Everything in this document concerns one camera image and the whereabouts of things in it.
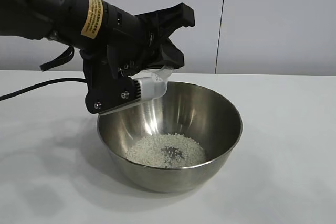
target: table surface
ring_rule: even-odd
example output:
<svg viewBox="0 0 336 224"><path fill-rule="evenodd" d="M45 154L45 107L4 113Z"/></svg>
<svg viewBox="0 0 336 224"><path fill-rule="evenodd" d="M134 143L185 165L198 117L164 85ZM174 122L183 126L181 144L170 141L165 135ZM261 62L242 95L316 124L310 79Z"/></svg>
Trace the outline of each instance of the table surface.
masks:
<svg viewBox="0 0 336 224"><path fill-rule="evenodd" d="M80 72L0 71L1 94ZM156 194L116 170L83 83L0 102L0 223L336 223L336 77L174 74L238 108L243 135L198 190Z"/></svg>

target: metal bowl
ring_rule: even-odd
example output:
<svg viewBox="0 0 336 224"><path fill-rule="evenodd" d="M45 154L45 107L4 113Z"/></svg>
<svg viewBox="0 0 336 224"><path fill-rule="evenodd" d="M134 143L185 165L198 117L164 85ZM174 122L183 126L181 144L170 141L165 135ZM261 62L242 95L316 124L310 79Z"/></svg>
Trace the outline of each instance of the metal bowl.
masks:
<svg viewBox="0 0 336 224"><path fill-rule="evenodd" d="M98 132L113 160L134 183L159 192L196 188L224 165L242 133L237 109L222 95L193 84L169 82L167 93L136 107L98 118ZM147 135L183 134L199 142L207 161L177 169L128 161L127 150Z"/></svg>

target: black cable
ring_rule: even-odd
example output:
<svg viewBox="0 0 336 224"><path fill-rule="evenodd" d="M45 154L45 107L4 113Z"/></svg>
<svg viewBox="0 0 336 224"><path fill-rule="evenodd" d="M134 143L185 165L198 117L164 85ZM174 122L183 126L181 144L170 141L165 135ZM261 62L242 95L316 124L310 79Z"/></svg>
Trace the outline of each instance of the black cable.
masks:
<svg viewBox="0 0 336 224"><path fill-rule="evenodd" d="M2 96L0 96L0 101L6 100L6 99L9 99L9 98L12 98L12 97L16 97L17 95L29 92L29 91L34 90L34 89L41 88L41 87L46 86L46 85L50 85L50 84L54 84L54 83L59 83L59 82L65 82L65 81L77 81L77 82L86 83L86 80L83 79L83 78L60 78L60 79L54 79L54 80L50 80L50 81L41 82L41 83L35 84L33 86L30 86L30 87L26 87L24 89L15 91L15 92L10 93L10 94L2 95Z"/></svg>

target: rice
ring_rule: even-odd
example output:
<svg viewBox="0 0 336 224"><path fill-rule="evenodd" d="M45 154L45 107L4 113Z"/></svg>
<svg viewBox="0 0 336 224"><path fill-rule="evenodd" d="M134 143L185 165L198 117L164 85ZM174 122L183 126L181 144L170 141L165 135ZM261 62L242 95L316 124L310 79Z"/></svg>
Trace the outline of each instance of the rice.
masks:
<svg viewBox="0 0 336 224"><path fill-rule="evenodd" d="M201 164L206 156L195 140L175 133L143 137L128 149L126 159L146 166L182 168Z"/></svg>

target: warning label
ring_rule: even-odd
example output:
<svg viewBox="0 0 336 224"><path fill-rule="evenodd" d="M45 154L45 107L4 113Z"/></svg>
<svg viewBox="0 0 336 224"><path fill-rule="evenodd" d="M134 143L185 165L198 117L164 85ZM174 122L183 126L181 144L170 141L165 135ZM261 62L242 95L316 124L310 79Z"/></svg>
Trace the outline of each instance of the warning label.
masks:
<svg viewBox="0 0 336 224"><path fill-rule="evenodd" d="M102 0L89 0L88 16L80 34L95 39L103 20Z"/></svg>

